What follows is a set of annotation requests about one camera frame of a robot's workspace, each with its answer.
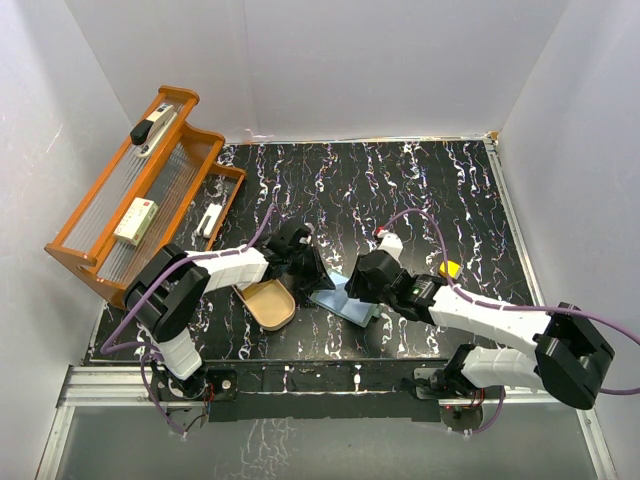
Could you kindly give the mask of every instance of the wooden shelf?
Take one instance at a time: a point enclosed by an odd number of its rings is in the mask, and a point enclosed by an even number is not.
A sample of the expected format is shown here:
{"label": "wooden shelf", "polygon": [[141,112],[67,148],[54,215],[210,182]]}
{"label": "wooden shelf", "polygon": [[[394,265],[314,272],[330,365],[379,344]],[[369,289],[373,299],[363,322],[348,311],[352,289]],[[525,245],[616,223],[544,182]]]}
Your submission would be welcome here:
{"label": "wooden shelf", "polygon": [[[142,118],[161,103],[172,104],[177,117],[153,153],[146,159],[137,157],[127,136],[60,233],[45,247],[51,256],[116,307],[124,308],[124,290],[153,255],[171,241],[207,175],[236,180],[207,250],[213,246],[244,181],[244,170],[217,163],[224,137],[186,122],[198,101],[198,95],[191,90],[160,87]],[[117,241],[113,235],[135,197],[153,200],[159,207],[136,247]]]}

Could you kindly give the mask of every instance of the cream colored box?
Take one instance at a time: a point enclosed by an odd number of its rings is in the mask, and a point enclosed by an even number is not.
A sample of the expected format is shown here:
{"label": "cream colored box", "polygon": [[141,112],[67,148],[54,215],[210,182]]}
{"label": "cream colored box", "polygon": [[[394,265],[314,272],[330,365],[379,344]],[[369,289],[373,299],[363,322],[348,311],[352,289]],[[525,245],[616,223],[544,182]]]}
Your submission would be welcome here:
{"label": "cream colored box", "polygon": [[137,246],[157,212],[155,202],[136,197],[113,234],[118,240]]}

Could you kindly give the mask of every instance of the light blue cloth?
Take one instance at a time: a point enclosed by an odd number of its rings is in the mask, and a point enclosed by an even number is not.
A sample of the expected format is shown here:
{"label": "light blue cloth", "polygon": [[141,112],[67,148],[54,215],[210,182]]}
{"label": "light blue cloth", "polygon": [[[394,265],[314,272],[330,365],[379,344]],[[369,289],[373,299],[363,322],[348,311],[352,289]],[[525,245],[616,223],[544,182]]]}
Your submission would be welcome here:
{"label": "light blue cloth", "polygon": [[361,327],[366,327],[372,315],[378,312],[378,306],[364,303],[347,296],[344,286],[349,281],[337,272],[329,272],[329,277],[336,286],[335,290],[318,290],[311,294],[311,301],[322,308],[345,318]]}

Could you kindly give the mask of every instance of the black marble tabletop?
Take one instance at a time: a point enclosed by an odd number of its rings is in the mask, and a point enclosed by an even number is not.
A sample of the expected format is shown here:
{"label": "black marble tabletop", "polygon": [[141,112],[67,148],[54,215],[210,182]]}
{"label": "black marble tabletop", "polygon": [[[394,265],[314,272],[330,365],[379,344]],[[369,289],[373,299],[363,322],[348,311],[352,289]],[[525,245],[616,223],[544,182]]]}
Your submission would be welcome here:
{"label": "black marble tabletop", "polygon": [[[327,267],[349,276],[357,254],[375,245],[378,226],[405,208],[426,208],[442,229],[451,259],[464,266],[464,288],[514,303],[531,302],[482,141],[227,146],[219,161],[245,169],[247,179],[215,249],[246,242],[275,202],[285,217],[314,224]],[[233,185],[208,177],[174,242],[186,250],[202,250],[206,240],[195,229],[206,206],[225,203]],[[441,250],[426,220],[408,215],[394,230],[404,241],[402,264],[414,272],[435,272]],[[96,348],[121,319],[121,311],[105,307],[86,363],[139,359],[139,351],[102,356]],[[386,308],[363,329],[313,304],[298,305],[288,325],[267,332],[230,288],[205,295],[189,328],[209,361],[449,358],[460,343],[487,344],[468,332],[408,322]],[[119,341],[135,339],[148,340],[131,324]]]}

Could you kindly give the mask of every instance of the yellow block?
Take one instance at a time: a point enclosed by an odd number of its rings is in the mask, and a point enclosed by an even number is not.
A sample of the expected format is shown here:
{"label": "yellow block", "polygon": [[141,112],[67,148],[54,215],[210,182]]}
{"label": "yellow block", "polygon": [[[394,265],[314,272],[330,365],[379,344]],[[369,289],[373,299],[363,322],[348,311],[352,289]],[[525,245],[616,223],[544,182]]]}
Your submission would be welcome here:
{"label": "yellow block", "polygon": [[[448,269],[449,269],[449,275],[454,280],[457,280],[460,274],[462,273],[462,266],[458,265],[456,262],[452,262],[451,260],[448,261]],[[438,268],[438,273],[440,274],[440,276],[446,278],[447,272],[444,269],[444,262],[440,264],[440,268]]]}

